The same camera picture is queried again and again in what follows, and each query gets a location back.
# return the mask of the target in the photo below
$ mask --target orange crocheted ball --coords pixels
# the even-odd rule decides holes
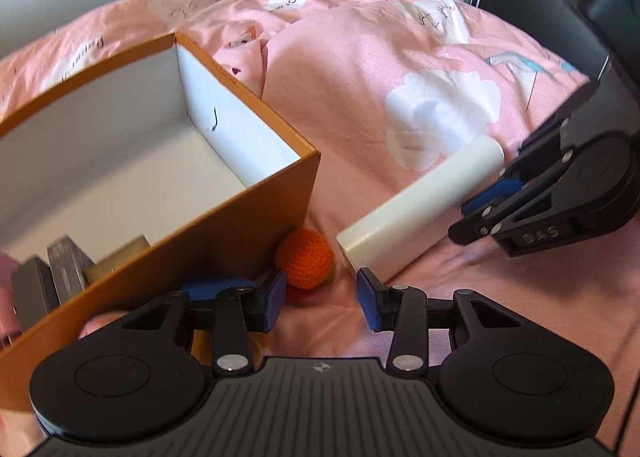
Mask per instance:
[[[334,252],[320,233],[299,228],[276,249],[275,265],[287,274],[289,285],[313,289],[331,275]]]

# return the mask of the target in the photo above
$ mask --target black gripper base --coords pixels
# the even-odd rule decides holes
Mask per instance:
[[[452,420],[423,381],[376,359],[269,358],[221,379],[202,408],[142,442],[112,448],[51,437],[34,457],[604,457],[594,440],[549,449],[487,441]]]

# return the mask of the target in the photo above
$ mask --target metal rivet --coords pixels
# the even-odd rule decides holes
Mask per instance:
[[[249,364],[249,360],[241,354],[225,354],[218,358],[216,363],[225,371],[239,371]]]
[[[402,354],[396,356],[391,364],[399,371],[417,371],[424,365],[424,360],[413,354]]]

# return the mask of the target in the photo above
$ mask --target pink bedsheet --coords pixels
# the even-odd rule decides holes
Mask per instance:
[[[0,62],[0,117],[113,53],[172,30],[191,35],[322,151],[308,226],[335,235],[435,163],[489,133],[508,155],[585,81],[493,15],[453,0],[120,0]],[[470,287],[607,363],[612,445],[640,366],[640,228],[508,259],[490,239],[443,239],[396,281],[433,297]],[[289,303],[277,355],[380,356],[337,255],[335,281]],[[448,353],[434,333],[432,363]],[[623,455],[640,447],[640,414]]]

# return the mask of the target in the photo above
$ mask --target blue gripper pad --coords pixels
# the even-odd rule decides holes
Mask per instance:
[[[378,311],[378,296],[375,288],[361,270],[356,275],[356,294],[369,328],[374,332],[380,332],[382,319],[380,311]]]
[[[264,307],[264,324],[265,332],[271,331],[280,315],[280,310],[284,305],[284,300],[287,294],[287,275],[284,271],[279,271],[274,277],[274,282],[270,285],[265,294],[265,307]]]
[[[522,190],[523,186],[524,183],[520,179],[499,179],[489,188],[463,203],[462,214],[468,217],[476,210],[487,206],[496,197],[508,199]]]
[[[256,287],[255,282],[246,278],[203,278],[186,283],[182,290],[191,301],[213,300],[220,291],[230,287]]]

